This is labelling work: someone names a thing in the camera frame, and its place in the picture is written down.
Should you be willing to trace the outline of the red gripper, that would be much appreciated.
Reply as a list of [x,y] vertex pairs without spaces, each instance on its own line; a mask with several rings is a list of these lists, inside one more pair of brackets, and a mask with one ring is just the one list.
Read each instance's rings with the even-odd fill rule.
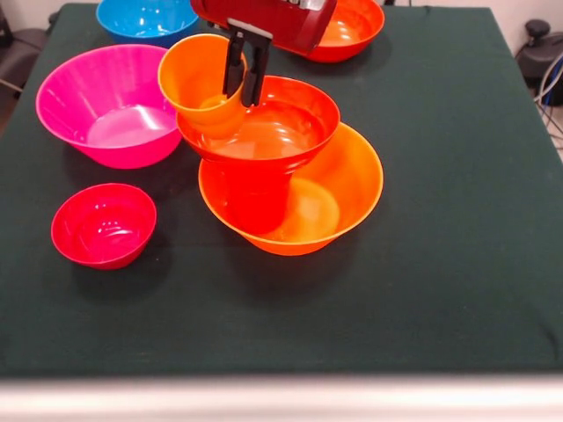
[[260,104],[271,42],[275,47],[307,55],[321,41],[337,2],[192,0],[190,4],[200,18],[232,33],[223,80],[223,94],[227,98],[234,95],[243,81],[244,33],[263,37],[249,39],[252,66],[245,73],[241,102],[250,107]]

